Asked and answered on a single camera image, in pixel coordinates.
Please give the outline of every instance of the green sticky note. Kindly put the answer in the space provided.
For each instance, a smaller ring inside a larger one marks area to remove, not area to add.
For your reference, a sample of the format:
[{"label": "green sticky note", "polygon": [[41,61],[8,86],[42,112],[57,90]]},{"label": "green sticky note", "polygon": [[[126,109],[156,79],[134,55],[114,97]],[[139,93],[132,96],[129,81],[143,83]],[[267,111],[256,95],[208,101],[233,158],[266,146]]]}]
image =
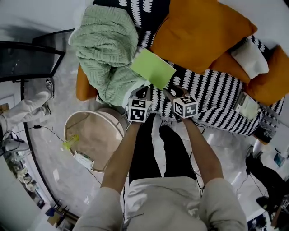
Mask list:
[{"label": "green sticky note", "polygon": [[176,72],[176,69],[147,49],[140,52],[133,61],[131,69],[160,90],[166,86]]}]

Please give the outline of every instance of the orange pillow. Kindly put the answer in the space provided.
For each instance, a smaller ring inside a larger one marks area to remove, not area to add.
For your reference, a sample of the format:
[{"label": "orange pillow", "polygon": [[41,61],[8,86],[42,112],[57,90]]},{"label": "orange pillow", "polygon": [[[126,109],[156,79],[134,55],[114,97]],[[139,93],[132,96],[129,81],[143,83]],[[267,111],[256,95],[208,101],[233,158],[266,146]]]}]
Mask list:
[{"label": "orange pillow", "polygon": [[90,98],[95,98],[97,95],[97,89],[89,84],[89,80],[79,64],[76,80],[76,97],[80,101],[85,101]]},{"label": "orange pillow", "polygon": [[228,73],[238,78],[243,83],[250,82],[247,73],[228,52],[223,53],[217,60],[215,60],[209,69]]},{"label": "orange pillow", "polygon": [[289,93],[289,58],[280,46],[268,61],[269,72],[251,79],[245,92],[253,99],[270,106]]},{"label": "orange pillow", "polygon": [[196,73],[257,28],[216,0],[171,0],[151,50],[163,59]]}]

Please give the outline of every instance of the marble floor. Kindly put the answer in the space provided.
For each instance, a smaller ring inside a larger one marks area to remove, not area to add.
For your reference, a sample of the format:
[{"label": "marble floor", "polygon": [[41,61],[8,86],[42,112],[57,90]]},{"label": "marble floor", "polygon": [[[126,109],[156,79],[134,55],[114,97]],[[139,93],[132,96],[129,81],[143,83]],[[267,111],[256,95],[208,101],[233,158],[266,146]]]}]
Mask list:
[{"label": "marble floor", "polygon": [[[49,101],[52,115],[28,124],[28,127],[34,125],[46,126],[62,139],[64,138],[65,122],[72,113],[79,110],[95,110],[100,107],[95,100],[80,102],[76,99],[75,86],[78,61],[74,51],[67,45],[69,34],[55,35],[54,37],[54,45],[57,49],[66,51],[66,55],[54,76],[55,98]],[[25,97],[35,94],[44,87],[45,79],[29,80],[25,83]],[[156,116],[152,136],[155,158],[161,173],[164,174],[166,163],[163,142],[158,133],[160,122],[160,118]],[[184,125],[174,123],[173,129],[181,136],[188,154],[190,154],[191,145]],[[103,173],[93,172],[92,175],[73,158],[69,151],[62,149],[62,142],[49,130],[30,129],[29,133],[37,162],[52,193],[57,199],[61,199],[64,205],[68,206],[70,212],[80,216],[99,189]],[[246,149],[249,144],[254,144],[255,139],[212,128],[205,129],[204,137],[219,157],[225,179],[232,183],[234,190],[237,190],[247,177],[245,173]],[[262,160],[277,169],[272,163],[274,156],[272,148],[266,146],[263,147],[263,151]],[[191,162],[193,168],[199,174],[193,157]],[[288,169],[286,168],[287,165],[288,163],[285,163],[282,169]],[[286,170],[282,170],[281,175],[283,177],[287,174]],[[264,194],[265,188],[262,187],[260,182],[255,181]],[[247,217],[258,211],[259,207],[255,202],[258,196],[261,196],[259,189],[253,180],[248,177],[238,190],[238,197]]]}]

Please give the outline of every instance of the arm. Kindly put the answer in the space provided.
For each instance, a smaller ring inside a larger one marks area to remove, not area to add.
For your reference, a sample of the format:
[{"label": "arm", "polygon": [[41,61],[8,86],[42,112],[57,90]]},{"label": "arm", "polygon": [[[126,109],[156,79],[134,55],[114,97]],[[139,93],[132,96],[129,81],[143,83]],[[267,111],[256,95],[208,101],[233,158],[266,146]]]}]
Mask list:
[{"label": "arm", "polygon": [[191,120],[183,120],[188,131],[196,163],[204,184],[204,195],[199,216],[207,227],[218,230],[243,231],[247,222],[245,214],[230,183],[223,178],[222,167],[216,154]]},{"label": "arm", "polygon": [[88,210],[77,221],[74,231],[120,230],[122,210],[120,193],[130,170],[140,124],[130,125],[104,172],[101,188]]},{"label": "arm", "polygon": [[108,187],[114,189],[119,194],[121,193],[131,167],[131,161],[135,149],[135,140],[139,128],[140,123],[132,123],[130,125],[105,169],[101,188]]},{"label": "arm", "polygon": [[224,178],[220,160],[207,143],[198,127],[189,119],[182,120],[189,134],[191,148],[204,184],[215,178]]}]

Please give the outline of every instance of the black and white marker cube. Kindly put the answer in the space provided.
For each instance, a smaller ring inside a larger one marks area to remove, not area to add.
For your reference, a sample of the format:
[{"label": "black and white marker cube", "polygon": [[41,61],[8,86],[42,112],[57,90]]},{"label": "black and white marker cube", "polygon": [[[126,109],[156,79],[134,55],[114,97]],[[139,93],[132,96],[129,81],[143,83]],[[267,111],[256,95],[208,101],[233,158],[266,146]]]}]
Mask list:
[{"label": "black and white marker cube", "polygon": [[144,123],[152,110],[152,102],[139,99],[128,99],[128,120]]},{"label": "black and white marker cube", "polygon": [[192,96],[186,96],[173,100],[174,112],[183,119],[198,114],[198,102]]}]

